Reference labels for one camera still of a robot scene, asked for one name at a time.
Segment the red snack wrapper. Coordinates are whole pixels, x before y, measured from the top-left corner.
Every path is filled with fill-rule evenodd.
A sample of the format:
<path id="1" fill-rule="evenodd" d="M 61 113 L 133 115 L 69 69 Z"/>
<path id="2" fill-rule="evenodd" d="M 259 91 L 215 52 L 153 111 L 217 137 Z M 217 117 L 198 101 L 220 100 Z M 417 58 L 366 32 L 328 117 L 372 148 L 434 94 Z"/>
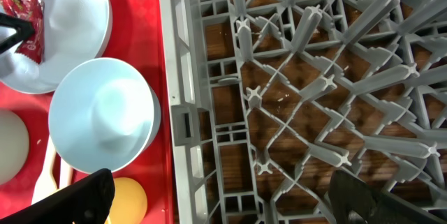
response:
<path id="1" fill-rule="evenodd" d="M 15 53 L 20 53 L 40 64 L 45 51 L 44 1 L 43 0 L 1 0 L 5 14 L 31 22 L 35 34 L 19 44 Z"/>

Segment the light blue bowl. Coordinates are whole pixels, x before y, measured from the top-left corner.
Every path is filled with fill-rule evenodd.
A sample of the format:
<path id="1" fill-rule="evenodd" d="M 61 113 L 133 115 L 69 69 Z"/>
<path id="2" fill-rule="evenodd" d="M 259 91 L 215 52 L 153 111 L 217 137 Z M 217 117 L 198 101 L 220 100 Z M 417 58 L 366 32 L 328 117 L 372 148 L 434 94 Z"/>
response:
<path id="1" fill-rule="evenodd" d="M 57 153 L 86 174 L 119 171 L 154 141 L 161 106 L 142 74 L 125 61 L 80 64 L 55 90 L 48 116 Z"/>

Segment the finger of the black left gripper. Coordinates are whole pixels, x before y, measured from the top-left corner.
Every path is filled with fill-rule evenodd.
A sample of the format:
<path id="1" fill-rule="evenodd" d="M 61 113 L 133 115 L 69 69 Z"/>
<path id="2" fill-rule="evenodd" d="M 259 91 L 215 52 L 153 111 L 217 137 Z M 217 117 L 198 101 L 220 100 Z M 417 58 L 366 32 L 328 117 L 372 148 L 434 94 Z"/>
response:
<path id="1" fill-rule="evenodd" d="M 35 34 L 35 30 L 31 22 L 7 15 L 5 13 L 1 14 L 1 27 L 15 30 L 13 35 L 7 36 L 6 39 L 1 41 L 2 54 Z"/>

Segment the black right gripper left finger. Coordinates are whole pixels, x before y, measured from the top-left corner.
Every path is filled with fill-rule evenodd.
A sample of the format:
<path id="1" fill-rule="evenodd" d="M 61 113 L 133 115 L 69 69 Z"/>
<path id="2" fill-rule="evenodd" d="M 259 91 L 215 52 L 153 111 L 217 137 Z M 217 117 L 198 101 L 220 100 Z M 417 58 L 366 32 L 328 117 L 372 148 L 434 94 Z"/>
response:
<path id="1" fill-rule="evenodd" d="M 43 200 L 1 219 L 1 224 L 103 224 L 115 196 L 109 169 L 100 169 Z"/>

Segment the yellow plastic cup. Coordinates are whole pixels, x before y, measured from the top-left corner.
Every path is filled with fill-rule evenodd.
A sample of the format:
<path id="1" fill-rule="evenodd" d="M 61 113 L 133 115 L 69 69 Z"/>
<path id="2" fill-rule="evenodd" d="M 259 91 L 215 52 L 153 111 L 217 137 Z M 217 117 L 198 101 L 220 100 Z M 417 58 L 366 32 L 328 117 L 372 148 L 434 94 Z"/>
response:
<path id="1" fill-rule="evenodd" d="M 128 177 L 114 178 L 115 196 L 105 224 L 140 224 L 147 211 L 143 187 Z"/>

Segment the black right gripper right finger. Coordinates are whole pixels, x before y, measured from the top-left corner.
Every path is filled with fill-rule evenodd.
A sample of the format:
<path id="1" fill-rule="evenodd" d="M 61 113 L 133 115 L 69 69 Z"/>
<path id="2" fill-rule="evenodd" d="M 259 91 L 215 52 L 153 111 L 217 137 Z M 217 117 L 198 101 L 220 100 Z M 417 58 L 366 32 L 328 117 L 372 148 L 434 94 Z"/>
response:
<path id="1" fill-rule="evenodd" d="M 397 196 L 378 191 L 348 172 L 332 173 L 328 196 L 336 223 L 446 224 Z"/>

